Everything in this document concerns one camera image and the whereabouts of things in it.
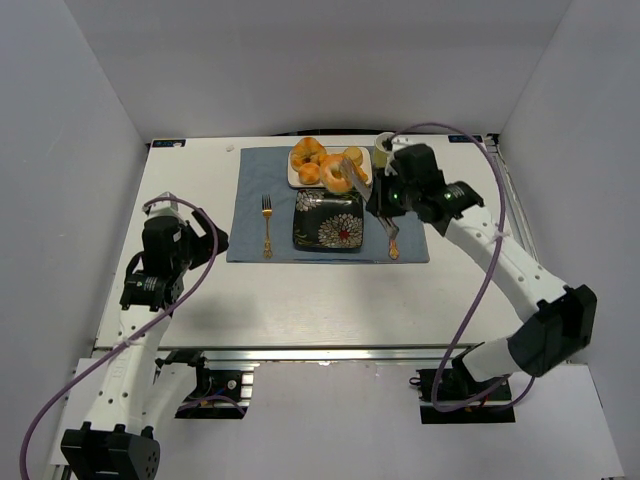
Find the orange ring donut bread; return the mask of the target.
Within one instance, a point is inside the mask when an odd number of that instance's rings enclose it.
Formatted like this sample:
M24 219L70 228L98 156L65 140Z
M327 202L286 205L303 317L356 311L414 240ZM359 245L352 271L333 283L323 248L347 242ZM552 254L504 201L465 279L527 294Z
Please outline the orange ring donut bread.
M329 154L320 164L320 179L324 187L332 193L346 193L353 188L353 183L341 169L344 156Z

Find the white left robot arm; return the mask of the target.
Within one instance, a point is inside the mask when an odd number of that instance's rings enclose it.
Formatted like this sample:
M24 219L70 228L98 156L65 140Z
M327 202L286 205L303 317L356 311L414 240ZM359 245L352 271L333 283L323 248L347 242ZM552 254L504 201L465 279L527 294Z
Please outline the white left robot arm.
M161 456L162 421L197 386L197 363L157 359L174 311L190 295L187 272L211 270L228 236L200 208L184 219L179 201L145 205L142 249L127 264L119 329L111 351L95 363L104 379L82 425L67 429L60 450L78 479L153 479Z

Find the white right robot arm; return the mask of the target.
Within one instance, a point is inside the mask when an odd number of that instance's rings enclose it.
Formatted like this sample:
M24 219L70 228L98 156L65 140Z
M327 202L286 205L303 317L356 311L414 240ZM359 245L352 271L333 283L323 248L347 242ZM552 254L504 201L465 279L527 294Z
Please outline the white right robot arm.
M413 212L464 251L511 303L521 326L511 335L467 349L451 362L450 380L466 394L524 372L539 378L586 348L597 297L543 268L492 218L467 183L448 183L425 144L388 153L376 169L367 209L383 222Z

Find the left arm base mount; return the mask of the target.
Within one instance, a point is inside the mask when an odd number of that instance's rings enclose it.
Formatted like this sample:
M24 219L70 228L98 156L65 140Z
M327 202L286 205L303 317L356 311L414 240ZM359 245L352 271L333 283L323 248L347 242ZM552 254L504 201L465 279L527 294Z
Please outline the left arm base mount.
M183 400L176 419L241 420L248 410L249 396L242 392L246 372L220 369L209 363L202 350L172 350L165 358L158 358L156 377L165 366L186 364L195 379L195 387Z

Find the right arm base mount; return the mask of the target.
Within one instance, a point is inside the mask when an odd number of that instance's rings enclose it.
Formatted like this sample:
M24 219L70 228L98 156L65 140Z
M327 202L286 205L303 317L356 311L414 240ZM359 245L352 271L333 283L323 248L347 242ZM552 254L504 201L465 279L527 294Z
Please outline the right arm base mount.
M452 412L438 411L431 402L431 390L436 373L435 369L421 369L409 378L409 385L418 393L420 419L423 425L510 424L516 421L514 408L510 405L512 391L507 381L503 381L490 394L469 402L470 398L488 389L496 380L465 390L463 384L457 383L451 369L444 370L439 382L438 402L447 407L458 403L464 403L465 406Z

